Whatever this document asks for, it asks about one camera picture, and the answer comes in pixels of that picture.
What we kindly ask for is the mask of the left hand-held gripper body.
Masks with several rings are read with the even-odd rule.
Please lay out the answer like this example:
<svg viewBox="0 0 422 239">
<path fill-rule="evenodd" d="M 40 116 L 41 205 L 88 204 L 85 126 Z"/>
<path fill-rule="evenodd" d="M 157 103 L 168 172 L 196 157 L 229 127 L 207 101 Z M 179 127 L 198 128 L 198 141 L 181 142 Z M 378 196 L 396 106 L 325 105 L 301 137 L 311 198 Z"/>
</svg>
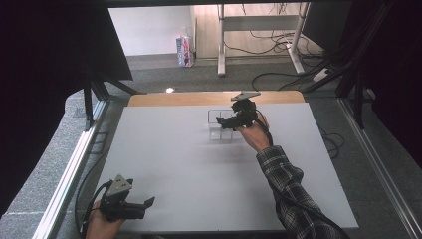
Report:
<svg viewBox="0 0 422 239">
<path fill-rule="evenodd" d="M 132 186 L 120 174 L 106 188 L 101 199 L 100 212 L 110 222 L 119 219 L 142 219 L 145 214 L 143 204 L 128 203 L 126 198 Z"/>
</svg>

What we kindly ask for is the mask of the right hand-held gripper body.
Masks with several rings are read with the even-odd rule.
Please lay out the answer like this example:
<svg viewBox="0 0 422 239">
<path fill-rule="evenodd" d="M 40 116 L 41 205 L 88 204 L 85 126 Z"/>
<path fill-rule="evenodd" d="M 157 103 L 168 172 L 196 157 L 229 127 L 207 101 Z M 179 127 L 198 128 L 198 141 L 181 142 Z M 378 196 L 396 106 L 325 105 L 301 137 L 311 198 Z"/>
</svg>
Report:
<svg viewBox="0 0 422 239">
<path fill-rule="evenodd" d="M 252 126 L 253 121 L 258 118 L 258 115 L 256 104 L 251 101 L 251 98 L 259 95 L 260 93 L 241 92 L 231 99 L 233 102 L 232 110 L 235 115 L 225 119 L 228 125 L 227 128 L 234 129 L 240 126 Z"/>
</svg>

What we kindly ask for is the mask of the clear acrylic organizer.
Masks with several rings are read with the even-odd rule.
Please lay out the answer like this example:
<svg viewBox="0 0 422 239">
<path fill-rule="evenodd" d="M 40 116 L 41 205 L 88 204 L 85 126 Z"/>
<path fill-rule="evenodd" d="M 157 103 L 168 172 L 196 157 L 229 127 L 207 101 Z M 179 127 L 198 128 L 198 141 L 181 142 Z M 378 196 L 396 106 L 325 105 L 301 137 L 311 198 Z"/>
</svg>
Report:
<svg viewBox="0 0 422 239">
<path fill-rule="evenodd" d="M 211 140 L 238 140 L 243 138 L 239 132 L 230 128 L 223 128 L 217 122 L 217 118 L 227 119 L 234 115 L 230 110 L 208 111 L 209 137 Z"/>
</svg>

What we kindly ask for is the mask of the person's right hand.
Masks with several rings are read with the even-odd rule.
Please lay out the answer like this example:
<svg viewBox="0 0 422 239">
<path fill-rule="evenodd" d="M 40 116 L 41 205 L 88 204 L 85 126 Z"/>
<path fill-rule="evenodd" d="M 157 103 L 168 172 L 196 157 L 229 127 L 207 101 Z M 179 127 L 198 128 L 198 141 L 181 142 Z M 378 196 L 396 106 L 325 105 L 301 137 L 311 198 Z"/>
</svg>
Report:
<svg viewBox="0 0 422 239">
<path fill-rule="evenodd" d="M 237 127 L 245 142 L 256 152 L 260 152 L 270 146 L 269 140 L 262 127 L 255 122 L 250 127 Z"/>
</svg>

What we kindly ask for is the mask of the person's left hand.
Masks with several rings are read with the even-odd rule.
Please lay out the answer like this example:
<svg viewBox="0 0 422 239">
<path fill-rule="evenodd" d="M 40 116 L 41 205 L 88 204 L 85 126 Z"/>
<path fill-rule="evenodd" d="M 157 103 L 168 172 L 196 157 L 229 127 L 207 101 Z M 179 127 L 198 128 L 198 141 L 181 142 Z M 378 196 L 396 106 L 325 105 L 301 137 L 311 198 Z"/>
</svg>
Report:
<svg viewBox="0 0 422 239">
<path fill-rule="evenodd" d="M 124 223 L 123 219 L 114 222 L 108 221 L 100 212 L 100 205 L 99 201 L 96 201 L 93 205 L 85 239 L 114 239 Z"/>
</svg>

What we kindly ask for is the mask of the white board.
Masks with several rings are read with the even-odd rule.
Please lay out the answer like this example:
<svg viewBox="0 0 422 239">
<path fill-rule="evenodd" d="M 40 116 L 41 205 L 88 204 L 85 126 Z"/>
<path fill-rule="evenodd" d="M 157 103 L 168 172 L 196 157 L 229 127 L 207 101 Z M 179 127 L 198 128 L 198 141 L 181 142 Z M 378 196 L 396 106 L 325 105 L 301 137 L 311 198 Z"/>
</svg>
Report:
<svg viewBox="0 0 422 239">
<path fill-rule="evenodd" d="M 357 222 L 310 106 L 258 107 L 274 142 L 299 167 L 302 185 L 321 211 L 342 228 Z M 123 110 L 100 181 L 133 179 L 128 201 L 154 197 L 127 233 L 280 231 L 273 193 L 243 139 L 211 140 L 208 111 L 227 106 L 127 107 Z"/>
</svg>

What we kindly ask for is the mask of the colourful carton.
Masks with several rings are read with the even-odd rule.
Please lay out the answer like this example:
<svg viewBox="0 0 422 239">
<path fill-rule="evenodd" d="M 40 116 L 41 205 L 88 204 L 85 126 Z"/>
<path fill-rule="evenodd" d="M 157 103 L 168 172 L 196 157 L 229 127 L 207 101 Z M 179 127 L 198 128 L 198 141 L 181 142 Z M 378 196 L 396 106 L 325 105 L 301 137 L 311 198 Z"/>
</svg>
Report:
<svg viewBox="0 0 422 239">
<path fill-rule="evenodd" d="M 190 68 L 194 64 L 193 52 L 190 47 L 190 38 L 180 36 L 176 39 L 178 65 L 184 68 Z"/>
</svg>

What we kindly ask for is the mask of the white power strip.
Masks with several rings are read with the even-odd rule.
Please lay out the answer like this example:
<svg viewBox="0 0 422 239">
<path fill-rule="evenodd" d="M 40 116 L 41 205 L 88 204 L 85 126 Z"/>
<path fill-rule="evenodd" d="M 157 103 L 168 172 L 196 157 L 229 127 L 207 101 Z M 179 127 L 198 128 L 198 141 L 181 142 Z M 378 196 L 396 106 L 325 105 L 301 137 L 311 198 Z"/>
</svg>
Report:
<svg viewBox="0 0 422 239">
<path fill-rule="evenodd" d="M 329 69 L 324 68 L 314 76 L 313 81 L 318 82 L 322 80 L 323 78 L 325 78 L 328 74 L 329 74 Z"/>
</svg>

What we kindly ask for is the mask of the black metal stand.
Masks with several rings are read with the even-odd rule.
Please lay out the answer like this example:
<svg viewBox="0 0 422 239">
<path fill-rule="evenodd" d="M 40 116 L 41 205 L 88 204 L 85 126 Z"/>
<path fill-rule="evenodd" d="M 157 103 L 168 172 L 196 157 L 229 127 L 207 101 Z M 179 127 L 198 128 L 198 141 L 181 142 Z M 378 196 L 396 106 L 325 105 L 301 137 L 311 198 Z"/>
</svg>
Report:
<svg viewBox="0 0 422 239">
<path fill-rule="evenodd" d="M 113 86 L 123 90 L 124 92 L 133 95 L 142 95 L 142 92 L 135 90 L 119 80 L 114 80 L 101 73 L 90 73 L 85 79 L 84 83 L 84 102 L 86 114 L 85 131 L 88 131 L 94 125 L 94 108 L 92 95 L 95 95 L 99 101 L 107 101 L 109 99 L 109 92 L 106 88 L 105 82 L 111 83 Z"/>
<path fill-rule="evenodd" d="M 364 124 L 362 121 L 363 79 L 361 77 L 356 60 L 350 60 L 337 70 L 333 70 L 318 82 L 304 88 L 302 93 L 311 93 L 337 78 L 341 78 L 340 83 L 335 89 L 335 95 L 339 99 L 346 98 L 351 90 L 355 90 L 354 100 L 352 101 L 352 116 L 359 128 L 364 129 Z"/>
</svg>

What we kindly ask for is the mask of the black curtain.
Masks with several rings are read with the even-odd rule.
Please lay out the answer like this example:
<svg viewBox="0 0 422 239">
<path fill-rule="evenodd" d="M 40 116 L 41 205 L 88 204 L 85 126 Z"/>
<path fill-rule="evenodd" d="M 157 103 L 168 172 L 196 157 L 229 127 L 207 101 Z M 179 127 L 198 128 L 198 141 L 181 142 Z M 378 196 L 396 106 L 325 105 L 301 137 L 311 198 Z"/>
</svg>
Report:
<svg viewBox="0 0 422 239">
<path fill-rule="evenodd" d="M 352 0 L 342 39 L 378 19 L 356 71 L 375 93 L 374 112 L 422 167 L 422 0 Z"/>
<path fill-rule="evenodd" d="M 0 217 L 39 162 L 65 102 L 131 72 L 105 0 L 0 0 Z"/>
</svg>

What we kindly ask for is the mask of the aluminium rail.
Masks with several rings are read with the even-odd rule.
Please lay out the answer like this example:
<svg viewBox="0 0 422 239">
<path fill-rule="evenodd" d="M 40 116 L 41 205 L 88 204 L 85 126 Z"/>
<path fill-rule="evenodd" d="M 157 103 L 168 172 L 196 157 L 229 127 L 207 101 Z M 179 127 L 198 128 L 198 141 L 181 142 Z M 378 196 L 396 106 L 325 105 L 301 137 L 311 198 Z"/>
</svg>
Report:
<svg viewBox="0 0 422 239">
<path fill-rule="evenodd" d="M 72 154 L 63 170 L 63 174 L 55 187 L 55 191 L 32 239 L 49 239 L 53 235 L 55 227 L 58 225 L 59 218 L 62 215 L 65 215 L 64 209 L 66 201 L 71 196 L 70 190 L 76 184 L 77 174 L 84 168 L 82 163 L 87 157 L 90 144 L 93 141 L 96 131 L 100 128 L 101 120 L 107 105 L 108 101 L 98 101 L 91 110 L 94 121 L 92 123 L 84 123 L 78 142 L 73 148 Z"/>
<path fill-rule="evenodd" d="M 344 99 L 337 99 L 337 102 L 410 239 L 422 239 L 422 227 L 385 167 L 366 130 L 362 129 L 354 119 L 352 107 Z"/>
</svg>

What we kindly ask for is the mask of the white desk frame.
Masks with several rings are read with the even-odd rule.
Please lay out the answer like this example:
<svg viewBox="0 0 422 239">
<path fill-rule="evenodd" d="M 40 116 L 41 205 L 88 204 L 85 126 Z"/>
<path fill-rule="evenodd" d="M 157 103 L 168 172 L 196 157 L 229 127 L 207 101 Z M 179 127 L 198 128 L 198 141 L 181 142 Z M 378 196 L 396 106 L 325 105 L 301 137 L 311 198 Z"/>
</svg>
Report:
<svg viewBox="0 0 422 239">
<path fill-rule="evenodd" d="M 226 75 L 225 56 L 225 33 L 234 31 L 272 31 L 290 30 L 294 31 L 294 38 L 287 45 L 289 56 L 293 62 L 296 72 L 301 75 L 305 72 L 299 58 L 298 43 L 303 26 L 307 17 L 310 3 L 300 4 L 297 15 L 268 15 L 268 16 L 225 16 L 224 5 L 219 4 L 219 52 L 217 74 L 219 77 Z"/>
</svg>

